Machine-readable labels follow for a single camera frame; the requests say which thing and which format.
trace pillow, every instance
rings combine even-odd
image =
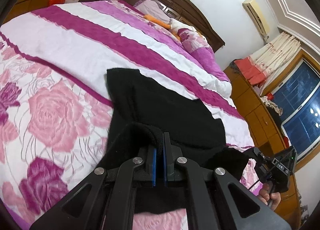
[[[159,8],[158,4],[152,0],[143,0],[139,5],[134,7],[145,15],[151,15],[156,19],[168,24],[170,18]]]

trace pink cloth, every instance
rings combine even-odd
[[[261,70],[258,65],[255,65],[250,56],[243,60],[235,60],[235,64],[251,85],[257,85],[267,79],[266,72]]]
[[[168,24],[170,18],[159,8],[158,4],[152,0],[144,0],[138,6],[135,6],[137,10],[145,15],[151,15],[158,20]]]

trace window frame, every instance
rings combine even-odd
[[[298,70],[298,68],[303,64],[306,63],[313,72],[320,78],[319,72],[312,67],[310,63],[305,58],[301,58],[300,61],[296,64],[295,68],[285,77],[285,79],[278,85],[271,93],[274,94],[276,93],[279,89],[282,88],[282,86],[292,77],[292,75]],[[301,105],[290,115],[288,116],[282,123],[281,123],[281,131],[284,133],[284,135],[289,139],[289,145],[291,146],[290,138],[284,129],[284,124],[287,123],[295,114],[299,112],[299,110],[310,100],[310,98],[314,95],[316,90],[320,87],[320,82],[316,85],[316,87],[312,90],[310,95],[301,103]],[[304,156],[308,155],[308,153],[314,149],[314,146],[320,141],[320,135],[317,137],[317,139],[311,143],[308,148],[306,148],[300,155],[298,155],[297,161],[300,161]]]
[[[276,88],[280,88],[279,85],[296,68],[296,66],[299,64],[299,62],[302,59],[305,59],[307,61],[307,63],[310,65],[310,67],[313,68],[318,74],[320,74],[320,59],[316,60],[314,57],[310,56],[307,52],[305,52],[301,48],[300,51],[298,52],[298,54],[287,65],[287,67],[263,90],[261,96],[265,96],[269,92],[273,92]],[[296,166],[295,171],[298,171],[303,166],[305,166],[318,153],[320,153],[320,140],[318,142],[316,142],[315,144],[313,144],[313,146],[311,147],[311,149],[308,151],[307,154],[305,154],[303,157],[300,157],[300,159],[297,161],[297,166]]]

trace ceiling molding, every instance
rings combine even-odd
[[[312,22],[311,20],[291,11],[288,7],[286,0],[278,0],[280,7],[283,11],[285,17],[297,22],[300,25],[303,25],[317,36],[320,37],[320,26]]]

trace finger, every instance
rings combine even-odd
[[[269,195],[268,191],[265,190],[264,188],[262,188],[259,191],[259,195],[262,196],[266,201],[268,201],[270,199],[270,195]]]
[[[258,195],[257,198],[259,198],[264,204],[268,205],[268,202],[261,195]]]
[[[263,184],[262,188],[268,191],[268,190],[270,189],[270,186],[269,186],[269,184],[266,182],[266,183]]]
[[[278,207],[278,205],[280,204],[280,202],[281,202],[281,195],[280,195],[279,192],[277,192],[277,193],[272,193],[272,194],[270,195],[270,198],[273,200],[273,203],[272,203],[272,205],[271,205],[271,209],[274,211],[274,210]]]

